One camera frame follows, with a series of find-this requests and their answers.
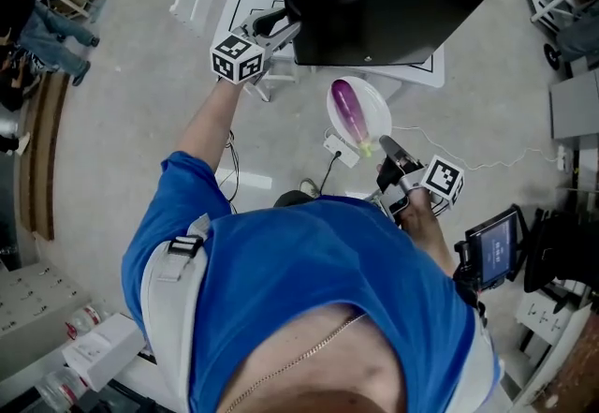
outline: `shoe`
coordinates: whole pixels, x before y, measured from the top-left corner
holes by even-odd
[[[77,77],[75,77],[73,79],[73,86],[74,87],[78,87],[79,85],[81,85],[81,82],[85,78],[85,74],[90,71],[91,67],[92,67],[92,63],[86,61],[85,62],[85,68],[83,69],[83,71]]]
[[[317,199],[318,197],[320,197],[320,190],[318,189],[314,181],[309,178],[304,178],[299,183],[299,191],[301,193],[305,193],[313,199]]]
[[[27,148],[27,145],[29,145],[30,139],[31,139],[30,133],[25,133],[22,137],[19,138],[19,148],[17,148],[17,150],[15,150],[15,153],[18,156],[21,156],[23,154],[23,152]]]

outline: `white bowl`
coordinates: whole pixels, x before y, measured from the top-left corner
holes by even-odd
[[[366,121],[366,128],[371,137],[371,150],[374,152],[381,148],[381,144],[378,139],[382,135],[391,135],[391,128],[393,122],[391,121],[391,112],[386,101],[383,99],[381,94],[370,85],[367,81],[359,79],[358,77],[341,77],[339,80],[345,80],[351,85],[356,92],[358,103],[362,108],[364,114],[364,120]],[[349,134],[347,129],[343,126],[339,113],[335,107],[335,101],[333,100],[332,92],[327,92],[327,111],[329,112],[330,122],[335,127],[335,130],[347,141],[350,145],[358,148],[356,142]]]

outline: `gold necklace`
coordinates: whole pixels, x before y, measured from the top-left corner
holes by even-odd
[[[245,400],[254,391],[256,391],[258,389],[258,387],[260,387],[260,385],[263,385],[264,383],[266,383],[270,379],[272,379],[272,378],[280,375],[281,373],[286,372],[287,370],[290,370],[291,368],[293,368],[294,366],[296,366],[301,361],[304,361],[304,360],[310,358],[311,356],[313,356],[315,353],[317,353],[322,348],[324,348],[326,345],[328,345],[331,341],[333,341],[333,339],[337,335],[339,335],[339,333],[341,333],[343,330],[345,330],[350,325],[353,325],[356,321],[358,321],[359,319],[361,319],[365,315],[366,314],[362,313],[361,315],[358,315],[357,317],[349,318],[348,320],[346,320],[346,322],[342,326],[340,326],[337,330],[335,330],[333,333],[331,333],[329,336],[327,336],[327,338],[325,338],[323,341],[321,341],[318,345],[310,348],[308,351],[306,351],[305,353],[303,353],[300,356],[298,356],[295,360],[293,360],[292,362],[288,363],[283,368],[278,369],[276,372],[269,373],[268,375],[261,377],[250,388],[248,388],[240,396],[238,396],[235,399],[235,401],[231,404],[231,406],[226,409],[225,413],[231,413],[231,411],[233,411],[243,400]]]

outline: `eggplant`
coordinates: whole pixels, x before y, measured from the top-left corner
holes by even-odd
[[[330,91],[343,126],[352,136],[360,151],[365,156],[371,156],[371,137],[356,92],[345,80],[334,81],[330,86]]]

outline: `white harness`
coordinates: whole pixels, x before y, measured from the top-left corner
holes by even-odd
[[[179,411],[185,413],[189,412],[196,305],[208,262],[203,244],[209,227],[210,218],[204,214],[191,224],[187,236],[159,244],[141,280],[141,313],[148,340]],[[494,355],[489,333],[474,309],[472,314],[475,337],[446,413],[476,411],[493,384]]]
[[[189,411],[189,372],[199,288],[208,257],[204,241],[210,218],[202,215],[187,236],[159,244],[143,271],[141,313],[156,363],[175,395],[179,410]]]

